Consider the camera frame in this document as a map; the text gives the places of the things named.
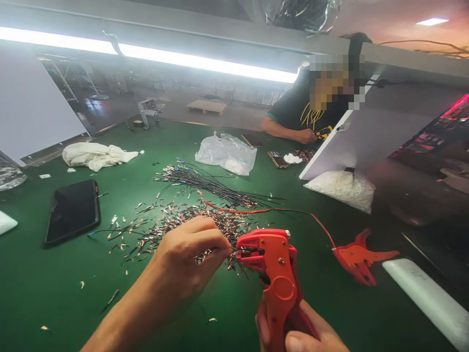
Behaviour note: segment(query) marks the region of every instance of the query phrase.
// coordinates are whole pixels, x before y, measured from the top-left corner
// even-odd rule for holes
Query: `fluorescent light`
[[[1,39],[14,42],[56,46],[67,49],[86,50],[117,55],[110,42],[71,37],[61,34],[0,27],[0,40]],[[200,56],[150,49],[141,46],[119,44],[119,47],[125,56],[132,58],[199,68],[208,71],[228,73],[237,76],[264,79],[268,81],[293,83],[297,79],[298,75],[297,73],[236,64],[228,61],[208,59]]]
[[[0,39],[117,55],[110,42],[61,34],[0,27]]]
[[[297,73],[236,64],[228,61],[208,59],[200,56],[150,49],[141,46],[119,44],[119,47],[122,53],[127,57],[157,61],[185,67],[200,68],[208,71],[229,73],[237,76],[258,78],[268,81],[293,83],[298,75]]]
[[[448,22],[448,21],[449,20],[433,17],[431,19],[428,19],[428,20],[425,20],[425,21],[422,21],[422,22],[417,22],[416,24],[431,26],[431,25],[436,25],[436,24],[440,24],[440,23],[445,23],[445,22]]]

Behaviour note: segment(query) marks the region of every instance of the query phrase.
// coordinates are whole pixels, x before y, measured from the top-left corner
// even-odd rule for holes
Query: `black smartphone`
[[[62,243],[101,222],[98,184],[95,180],[75,183],[54,192],[46,246]]]
[[[249,144],[250,147],[262,148],[262,143],[252,134],[250,133],[242,134],[241,137],[243,137],[243,139],[246,141],[246,143]]]
[[[279,153],[268,152],[267,155],[278,169],[286,169],[288,167],[288,163],[280,156]]]

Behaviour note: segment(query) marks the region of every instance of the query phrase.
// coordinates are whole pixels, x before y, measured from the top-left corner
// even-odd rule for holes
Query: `red wire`
[[[224,211],[224,212],[228,212],[228,213],[234,213],[234,214],[256,214],[256,213],[266,213],[268,211],[271,211],[271,210],[282,210],[282,211],[296,211],[296,212],[300,212],[300,213],[305,213],[305,214],[309,214],[311,215],[312,217],[314,217],[314,220],[316,220],[316,222],[321,225],[322,229],[324,230],[324,232],[326,233],[326,235],[329,237],[329,239],[331,240],[331,243],[332,243],[332,247],[333,248],[336,248],[336,244],[334,243],[334,240],[332,239],[332,236],[331,234],[329,233],[329,231],[327,231],[327,229],[324,227],[324,225],[319,221],[318,218],[316,218],[316,216],[312,213],[308,213],[308,212],[304,212],[302,210],[296,210],[296,209],[281,209],[281,208],[269,208],[269,209],[260,209],[260,210],[248,210],[248,211],[239,211],[239,210],[231,210],[231,209],[223,209],[223,208],[218,208],[217,206],[211,204],[211,203],[208,203],[206,200],[204,200],[205,203],[207,203],[209,206],[211,206],[212,208],[215,208],[215,209],[218,209],[218,210],[221,210],[221,211]]]

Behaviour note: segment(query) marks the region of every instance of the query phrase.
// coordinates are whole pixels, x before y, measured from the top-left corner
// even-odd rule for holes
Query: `person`
[[[197,265],[194,256],[207,249],[213,252]],[[136,350],[142,339],[190,305],[231,253],[230,243],[212,218],[196,217],[168,232],[140,277],[106,315],[81,351]],[[287,351],[348,351],[330,325],[305,301],[301,308],[311,320],[319,340],[292,331],[286,337]],[[265,351],[270,341],[266,317],[258,314],[256,322],[260,348]]]
[[[364,33],[343,35],[353,42],[372,43]],[[342,70],[310,71],[303,67],[297,80],[270,109],[260,129],[274,137],[291,139],[301,144],[325,140],[353,102],[354,94],[366,80],[354,78],[353,60]],[[310,96],[311,77],[314,95]]]

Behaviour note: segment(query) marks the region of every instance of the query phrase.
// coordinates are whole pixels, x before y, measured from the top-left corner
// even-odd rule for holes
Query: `plastic bag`
[[[267,24],[311,34],[332,29],[341,0],[261,0]]]
[[[304,186],[371,214],[376,187],[364,175],[349,171],[326,171]]]
[[[248,176],[254,167],[256,152],[256,148],[249,147],[239,138],[226,133],[218,138],[214,132],[213,136],[204,138],[200,143],[195,161],[219,165],[234,174]]]

